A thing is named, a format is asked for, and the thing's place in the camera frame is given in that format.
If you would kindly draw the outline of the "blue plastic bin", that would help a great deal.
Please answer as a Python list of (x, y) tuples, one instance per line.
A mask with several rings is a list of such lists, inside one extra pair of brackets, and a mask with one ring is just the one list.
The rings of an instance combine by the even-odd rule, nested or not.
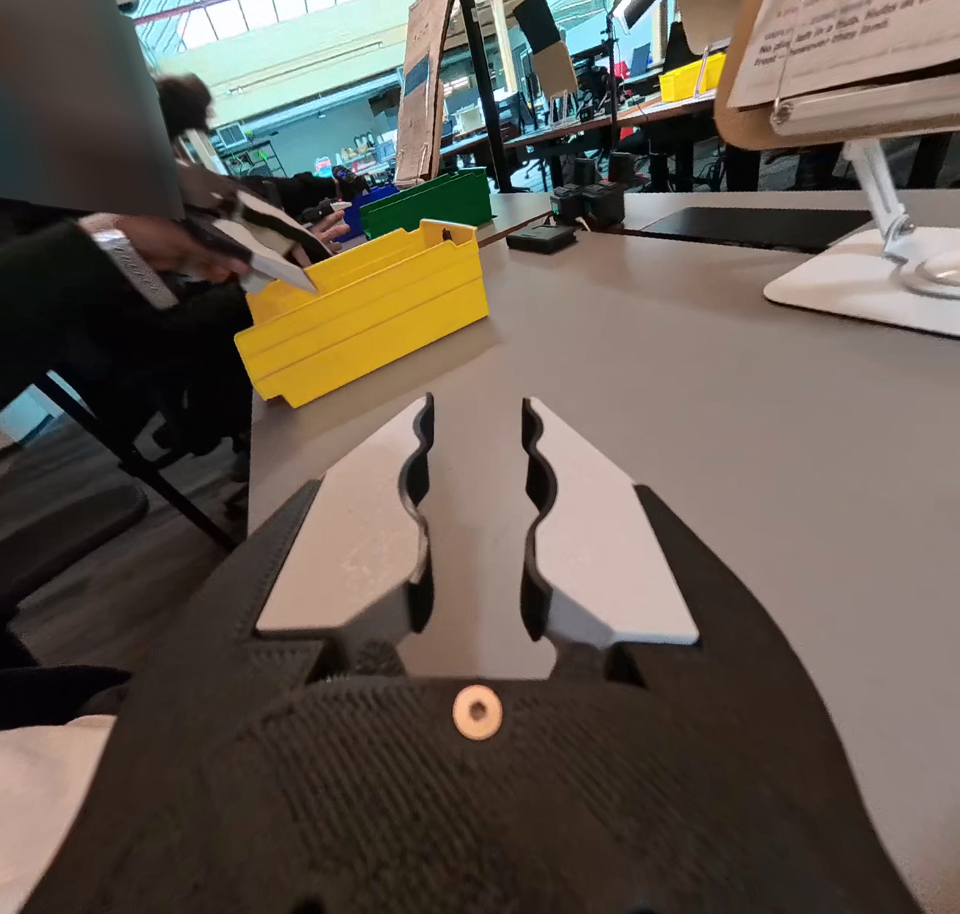
[(375, 209), (375, 206), (388, 199), (397, 193), (400, 192), (400, 189), (392, 182), (373, 185), (371, 188), (367, 188), (358, 192), (354, 192), (349, 196), (344, 196), (339, 198), (334, 202), (334, 205), (337, 206), (338, 210), (343, 211), (343, 221), (342, 223), (348, 225), (348, 230), (345, 234), (335, 237), (333, 240), (336, 243), (345, 244), (348, 241), (356, 239), (361, 236), (368, 237), (368, 227), (367, 222), (369, 216)]

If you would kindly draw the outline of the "green plastic bin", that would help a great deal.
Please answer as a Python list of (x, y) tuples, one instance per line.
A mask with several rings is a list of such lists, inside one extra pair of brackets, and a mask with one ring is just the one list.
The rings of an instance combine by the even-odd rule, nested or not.
[(481, 227), (494, 217), (488, 178), (485, 168), (470, 167), (400, 189), (374, 206), (367, 238), (398, 229), (413, 232), (423, 220)]

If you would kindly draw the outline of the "wooden workbench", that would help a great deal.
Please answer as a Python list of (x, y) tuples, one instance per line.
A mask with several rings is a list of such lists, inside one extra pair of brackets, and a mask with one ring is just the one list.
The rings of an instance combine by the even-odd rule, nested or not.
[[(620, 142), (620, 132), (623, 129), (640, 129), (649, 132), (656, 124), (672, 125), (685, 124), (694, 116), (702, 112), (713, 110), (717, 89), (695, 93), (689, 98), (675, 102), (664, 102), (659, 98), (635, 105), (623, 113), (618, 113), (616, 120), (611, 115), (599, 115), (587, 120), (571, 119), (559, 126), (541, 128), (529, 134), (523, 134), (510, 140), (502, 140), (505, 159), (509, 162), (510, 176), (516, 168), (507, 158), (512, 152), (519, 163), (534, 162), (539, 166), (542, 178), (542, 190), (549, 193), (564, 183), (562, 158), (576, 158), (582, 153), (596, 150), (615, 150)], [(487, 132), (482, 130), (440, 148), (440, 162), (446, 164), (456, 156), (490, 148)], [(657, 158), (658, 167), (654, 171), (657, 179), (651, 175), (650, 185), (656, 192), (692, 192), (694, 190), (693, 154), (694, 141), (678, 141), (682, 148), (680, 154), (649, 155)], [(674, 158), (675, 171), (671, 174), (667, 160)]]

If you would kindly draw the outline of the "cardboard instruction board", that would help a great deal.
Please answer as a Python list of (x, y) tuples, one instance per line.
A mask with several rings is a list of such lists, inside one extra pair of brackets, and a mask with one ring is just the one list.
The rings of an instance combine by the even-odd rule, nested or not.
[(959, 126), (959, 0), (742, 0), (714, 100), (748, 150)]

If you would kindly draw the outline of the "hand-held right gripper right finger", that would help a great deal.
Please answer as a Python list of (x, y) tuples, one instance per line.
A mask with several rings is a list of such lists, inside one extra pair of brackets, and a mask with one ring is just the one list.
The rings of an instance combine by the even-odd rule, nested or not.
[(525, 491), (520, 613), (532, 641), (691, 646), (700, 632), (638, 488), (538, 398), (521, 405)]

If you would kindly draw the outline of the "white document stand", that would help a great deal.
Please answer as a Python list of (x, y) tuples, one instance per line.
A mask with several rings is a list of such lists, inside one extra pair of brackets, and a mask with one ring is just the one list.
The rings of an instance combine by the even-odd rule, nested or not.
[(838, 241), (764, 288), (766, 300), (898, 329), (959, 338), (959, 230), (919, 226), (898, 197), (880, 139), (844, 154), (873, 228)]

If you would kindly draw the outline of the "grey desk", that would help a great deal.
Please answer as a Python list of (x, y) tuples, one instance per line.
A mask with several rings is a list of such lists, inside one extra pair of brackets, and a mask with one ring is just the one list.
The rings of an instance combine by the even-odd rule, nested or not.
[(584, 233), (481, 250), (490, 316), (301, 408), (254, 407), (248, 527), (429, 391), (437, 599), (417, 675), (542, 678), (522, 625), (522, 398), (652, 487), (774, 618), (879, 834), (958, 912), (958, 342), (768, 303), (800, 258)]

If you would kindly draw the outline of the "black pole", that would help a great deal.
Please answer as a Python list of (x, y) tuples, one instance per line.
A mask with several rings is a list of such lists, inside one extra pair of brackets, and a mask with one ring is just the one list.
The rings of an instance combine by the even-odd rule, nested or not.
[(459, 0), (463, 26), (470, 50), (479, 101), (484, 114), (486, 146), (490, 166), (500, 193), (513, 193), (512, 174), (508, 168), (499, 121), (498, 102), (490, 76), (486, 44), (476, 0)]

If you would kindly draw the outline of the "black flat box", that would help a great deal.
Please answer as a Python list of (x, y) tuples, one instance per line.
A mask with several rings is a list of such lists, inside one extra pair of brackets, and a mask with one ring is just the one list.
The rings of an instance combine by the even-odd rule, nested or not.
[(506, 236), (509, 249), (542, 256), (551, 256), (576, 243), (576, 230), (570, 226), (528, 225)]

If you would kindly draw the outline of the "person's left hand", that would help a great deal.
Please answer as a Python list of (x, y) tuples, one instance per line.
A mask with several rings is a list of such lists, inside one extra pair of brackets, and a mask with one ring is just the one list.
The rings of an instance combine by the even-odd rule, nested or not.
[(211, 283), (235, 276), (233, 259), (204, 247), (174, 220), (130, 216), (117, 222), (132, 247), (157, 271), (171, 271)]

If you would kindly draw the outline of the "person's left forearm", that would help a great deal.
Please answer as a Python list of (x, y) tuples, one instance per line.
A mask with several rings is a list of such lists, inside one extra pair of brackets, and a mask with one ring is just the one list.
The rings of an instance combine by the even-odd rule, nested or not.
[(1, 406), (52, 368), (67, 333), (93, 315), (170, 308), (152, 249), (184, 246), (167, 219), (98, 212), (2, 244)]

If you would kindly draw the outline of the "person's dark green jacket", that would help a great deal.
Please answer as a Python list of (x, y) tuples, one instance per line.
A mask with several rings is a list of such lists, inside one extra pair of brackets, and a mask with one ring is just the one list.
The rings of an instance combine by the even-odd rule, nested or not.
[(91, 715), (115, 715), (132, 674), (87, 665), (43, 667), (18, 637), (1, 632), (1, 729), (60, 726)]

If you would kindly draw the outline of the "yellow plastic bin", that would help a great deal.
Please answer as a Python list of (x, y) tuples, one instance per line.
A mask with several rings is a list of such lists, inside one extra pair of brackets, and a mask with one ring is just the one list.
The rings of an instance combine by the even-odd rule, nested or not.
[(726, 52), (718, 51), (678, 68), (664, 70), (658, 77), (661, 101), (677, 103), (717, 89), (726, 64)]
[(293, 408), (489, 315), (477, 229), (425, 219), (306, 270), (311, 294), (274, 282), (247, 296), (234, 338), (253, 390)]

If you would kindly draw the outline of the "black desk mat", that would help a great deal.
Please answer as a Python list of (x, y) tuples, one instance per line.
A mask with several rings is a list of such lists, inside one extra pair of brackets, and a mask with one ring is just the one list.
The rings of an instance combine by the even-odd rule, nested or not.
[(639, 236), (817, 255), (872, 221), (868, 211), (690, 207)]

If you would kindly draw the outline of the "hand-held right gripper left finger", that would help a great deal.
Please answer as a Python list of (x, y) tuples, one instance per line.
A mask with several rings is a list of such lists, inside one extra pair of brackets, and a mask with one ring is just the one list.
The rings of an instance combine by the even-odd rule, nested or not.
[(260, 637), (326, 636), (354, 655), (426, 629), (435, 592), (420, 506), (434, 428), (426, 393), (322, 476), (256, 621)]

